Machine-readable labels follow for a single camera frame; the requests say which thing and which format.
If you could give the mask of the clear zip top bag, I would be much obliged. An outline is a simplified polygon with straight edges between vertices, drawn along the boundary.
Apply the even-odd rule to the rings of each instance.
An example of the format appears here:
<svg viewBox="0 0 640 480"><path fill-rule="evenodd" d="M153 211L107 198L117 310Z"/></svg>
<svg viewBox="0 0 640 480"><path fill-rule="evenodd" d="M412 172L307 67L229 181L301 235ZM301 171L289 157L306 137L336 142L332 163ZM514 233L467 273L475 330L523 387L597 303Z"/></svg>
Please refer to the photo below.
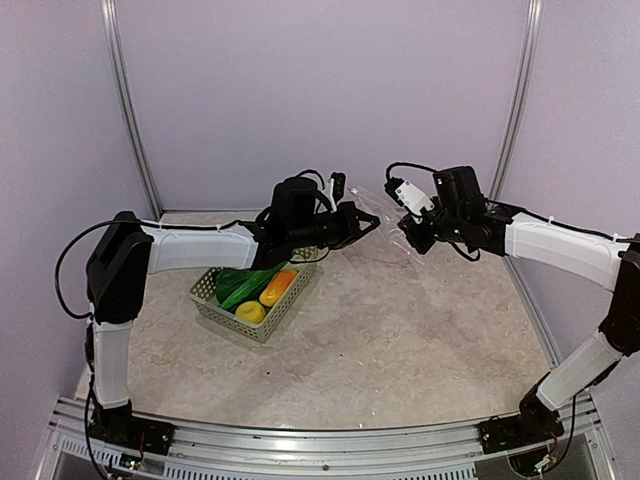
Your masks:
<svg viewBox="0 0 640 480"><path fill-rule="evenodd" d="M359 209L380 220L380 225L356 244L360 253L385 263L424 264L397 226L402 218L399 207L360 186L349 187L348 191Z"/></svg>

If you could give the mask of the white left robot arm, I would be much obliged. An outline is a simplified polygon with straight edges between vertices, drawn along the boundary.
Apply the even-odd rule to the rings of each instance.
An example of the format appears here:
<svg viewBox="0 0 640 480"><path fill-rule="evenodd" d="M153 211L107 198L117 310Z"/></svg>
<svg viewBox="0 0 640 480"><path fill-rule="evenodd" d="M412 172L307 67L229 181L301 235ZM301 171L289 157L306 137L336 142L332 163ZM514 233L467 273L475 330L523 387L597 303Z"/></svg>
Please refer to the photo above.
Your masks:
<svg viewBox="0 0 640 480"><path fill-rule="evenodd" d="M354 202L333 203L317 183L293 176L278 183L270 206L252 221L222 226L160 225L120 212L110 223L87 265L92 308L92 390L104 409L99 424L121 445L140 434L129 405L130 330L143 305L148 275L169 270L222 267L263 271L306 247L339 250L380 224Z"/></svg>

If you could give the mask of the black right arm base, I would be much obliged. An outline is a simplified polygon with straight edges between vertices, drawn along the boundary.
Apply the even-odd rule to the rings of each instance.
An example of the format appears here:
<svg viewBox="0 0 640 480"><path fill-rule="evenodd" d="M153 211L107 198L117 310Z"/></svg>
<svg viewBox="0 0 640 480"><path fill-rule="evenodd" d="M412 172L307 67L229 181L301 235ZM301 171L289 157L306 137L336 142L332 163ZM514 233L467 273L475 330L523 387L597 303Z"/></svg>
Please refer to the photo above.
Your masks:
<svg viewBox="0 0 640 480"><path fill-rule="evenodd" d="M477 425L484 454L533 445L564 434L557 409L548 409L530 390L519 403L517 414L491 417Z"/></svg>

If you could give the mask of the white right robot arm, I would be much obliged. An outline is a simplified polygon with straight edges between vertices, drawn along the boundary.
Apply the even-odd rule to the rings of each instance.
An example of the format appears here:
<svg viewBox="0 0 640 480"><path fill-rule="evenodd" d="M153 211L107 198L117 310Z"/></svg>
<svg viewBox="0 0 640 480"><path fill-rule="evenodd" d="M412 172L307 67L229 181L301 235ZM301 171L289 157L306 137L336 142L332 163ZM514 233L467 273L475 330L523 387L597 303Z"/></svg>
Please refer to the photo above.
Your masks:
<svg viewBox="0 0 640 480"><path fill-rule="evenodd" d="M399 227L420 254L435 243L468 261L487 253L531 263L591 287L609 301L599 324L521 400L511 433L535 442L558 410L639 352L639 239L562 223L525 207L488 198L474 169L431 169L435 191L386 176L387 193L406 212Z"/></svg>

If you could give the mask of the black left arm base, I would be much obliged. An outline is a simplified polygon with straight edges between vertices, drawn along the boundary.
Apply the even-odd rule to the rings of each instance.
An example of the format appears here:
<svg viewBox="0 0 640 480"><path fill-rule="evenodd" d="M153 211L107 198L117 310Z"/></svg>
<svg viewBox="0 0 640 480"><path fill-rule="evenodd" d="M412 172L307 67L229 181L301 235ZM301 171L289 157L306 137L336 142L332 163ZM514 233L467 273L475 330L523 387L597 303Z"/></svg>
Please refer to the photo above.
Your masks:
<svg viewBox="0 0 640 480"><path fill-rule="evenodd" d="M96 406L88 427L90 438L162 456L169 453L174 432L175 426L171 423L134 415L130 402L113 409Z"/></svg>

